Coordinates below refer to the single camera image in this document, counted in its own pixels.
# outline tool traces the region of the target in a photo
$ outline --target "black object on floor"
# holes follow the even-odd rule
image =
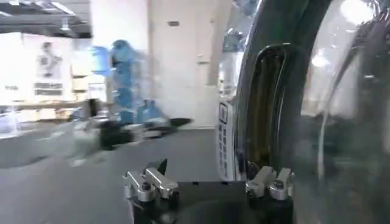
[[[168,124],[169,124],[168,126],[167,125],[162,126],[158,122],[146,122],[144,125],[146,128],[146,131],[157,131],[158,132],[158,135],[153,135],[153,136],[148,137],[148,138],[154,139],[154,138],[161,138],[161,137],[164,137],[166,135],[173,134],[173,133],[177,132],[178,127],[189,124],[192,121],[193,120],[190,118],[178,117],[178,118],[170,119],[168,122]]]
[[[103,150],[115,150],[116,145],[133,141],[131,131],[122,129],[124,124],[116,121],[106,121],[100,125],[100,142]]]

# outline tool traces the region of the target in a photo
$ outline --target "white wall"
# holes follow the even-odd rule
[[[24,97],[21,89],[27,84],[20,82],[25,68],[21,66],[21,57],[24,55],[21,33],[0,34],[0,49],[0,104],[7,104]],[[6,86],[17,86],[19,90],[7,90]]]
[[[218,91],[208,85],[216,6],[214,0],[152,1],[157,99],[168,116],[194,119],[188,128],[216,124]],[[179,26],[171,27],[169,21]]]
[[[91,0],[93,44],[110,47],[118,39],[147,53],[146,0]]]
[[[92,46],[92,39],[73,39],[75,51],[87,51]]]

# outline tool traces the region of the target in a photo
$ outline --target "poster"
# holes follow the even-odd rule
[[[34,102],[73,101],[71,56],[73,41],[69,38],[23,34],[26,51],[26,77],[30,79]]]

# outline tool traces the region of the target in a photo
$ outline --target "metal gripper jaw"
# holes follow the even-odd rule
[[[292,196],[294,173],[291,169],[282,168],[277,176],[276,171],[264,166],[253,180],[246,182],[246,193],[254,198],[264,197],[266,191],[276,200],[286,200]]]
[[[150,202],[156,196],[167,200],[177,200],[179,185],[160,173],[155,167],[149,167],[143,173],[128,171],[125,180],[126,198],[137,197],[139,201]]]

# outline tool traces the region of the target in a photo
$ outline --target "gray floor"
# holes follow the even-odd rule
[[[177,181],[218,179],[213,131],[181,131],[124,146],[103,161],[80,167],[46,159],[26,167],[0,169],[0,223],[131,223],[121,176],[160,158],[168,158],[167,176]]]

